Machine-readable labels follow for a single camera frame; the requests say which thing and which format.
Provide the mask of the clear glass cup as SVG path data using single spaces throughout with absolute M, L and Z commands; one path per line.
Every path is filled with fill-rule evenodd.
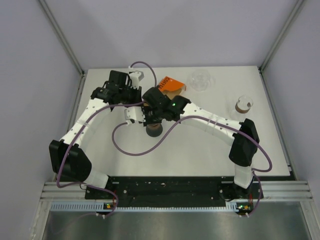
M 215 78 L 206 69 L 197 69 L 188 77 L 187 85 L 197 92 L 204 92 L 216 84 Z

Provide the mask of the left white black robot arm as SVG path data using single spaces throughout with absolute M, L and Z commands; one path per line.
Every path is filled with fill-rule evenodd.
M 144 78 L 141 71 L 128 73 L 111 70 L 108 80 L 91 94 L 84 111 L 73 127 L 60 139 L 49 144 L 53 172 L 57 177 L 71 178 L 74 182 L 92 185 L 102 198 L 109 198 L 114 191 L 109 176 L 96 170 L 86 155 L 86 149 L 103 119 L 115 107 L 135 107 L 142 103 Z

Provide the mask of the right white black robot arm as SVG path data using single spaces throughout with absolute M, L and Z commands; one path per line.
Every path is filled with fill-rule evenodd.
M 245 198 L 252 191 L 253 157 L 260 142 L 255 123 L 250 119 L 236 121 L 211 113 L 181 95 L 169 98 L 157 87 L 146 91 L 145 114 L 149 121 L 175 121 L 200 129 L 230 146 L 228 158 L 234 163 L 233 192 Z

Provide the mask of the brown paper filter stack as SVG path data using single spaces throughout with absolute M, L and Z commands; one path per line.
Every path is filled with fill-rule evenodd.
M 183 89 L 178 89 L 178 90 L 175 90 L 175 91 L 165 90 L 162 93 L 165 96 L 167 96 L 169 99 L 172 100 L 175 96 L 181 96 L 184 93 L 184 90 Z

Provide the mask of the orange coffee filter package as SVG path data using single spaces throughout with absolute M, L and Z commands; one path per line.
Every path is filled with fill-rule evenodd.
M 182 92 L 186 90 L 186 85 L 178 80 L 175 80 L 174 78 L 171 78 L 169 76 L 165 76 L 160 83 L 157 85 L 157 88 L 161 92 L 175 92 L 178 90 L 181 90 Z

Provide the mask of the glass carafe with red rim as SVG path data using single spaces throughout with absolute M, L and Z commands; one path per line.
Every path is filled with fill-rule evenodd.
M 146 133 L 148 136 L 156 138 L 159 137 L 163 132 L 163 126 L 161 123 L 148 124 L 146 126 Z

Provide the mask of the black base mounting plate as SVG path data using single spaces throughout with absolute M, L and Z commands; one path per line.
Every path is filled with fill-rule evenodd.
M 196 208 L 223 207 L 232 200 L 252 202 L 264 197 L 257 182 L 243 189 L 231 176 L 114 176 L 106 189 L 110 192 L 89 187 L 85 199 L 110 200 L 127 208 Z

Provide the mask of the clear glass with brown band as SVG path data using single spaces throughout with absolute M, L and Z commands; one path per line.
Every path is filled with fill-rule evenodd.
M 230 104 L 229 114 L 232 119 L 242 120 L 248 116 L 254 101 L 248 95 L 241 95 L 237 100 L 234 100 Z

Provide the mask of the aluminium frame rail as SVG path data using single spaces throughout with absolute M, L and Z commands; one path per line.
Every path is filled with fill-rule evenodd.
M 262 181 L 264 201 L 303 202 L 313 199 L 307 181 Z M 41 201 L 84 201 L 87 191 L 79 185 L 58 188 L 55 182 L 46 182 L 40 195 Z

